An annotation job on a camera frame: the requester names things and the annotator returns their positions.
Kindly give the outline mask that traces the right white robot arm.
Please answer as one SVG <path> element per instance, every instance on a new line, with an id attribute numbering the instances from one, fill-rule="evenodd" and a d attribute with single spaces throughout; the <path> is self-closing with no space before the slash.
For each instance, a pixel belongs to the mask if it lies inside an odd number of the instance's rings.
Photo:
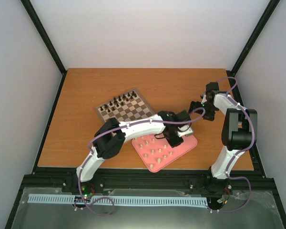
<path id="1" fill-rule="evenodd" d="M 201 114 L 208 121 L 215 119 L 216 111 L 225 115 L 221 133 L 223 148 L 210 168 L 212 178 L 225 180 L 239 157 L 256 144 L 257 111 L 240 105 L 229 92 L 220 91 L 218 82 L 207 84 L 201 99 L 190 103 L 188 113 Z"/>

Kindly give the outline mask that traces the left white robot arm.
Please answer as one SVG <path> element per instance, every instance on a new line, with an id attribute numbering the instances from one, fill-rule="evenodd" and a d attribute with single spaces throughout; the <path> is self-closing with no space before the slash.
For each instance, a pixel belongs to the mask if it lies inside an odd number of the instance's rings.
<path id="1" fill-rule="evenodd" d="M 191 124 L 186 111 L 178 114 L 160 111 L 148 118 L 127 122 L 108 119 L 88 143 L 90 152 L 76 168 L 77 177 L 73 180 L 73 187 L 79 192 L 86 191 L 96 170 L 105 160 L 118 155 L 124 143 L 153 134 L 163 135 L 171 147 L 176 147 L 184 142 L 184 137 L 194 133 Z"/>

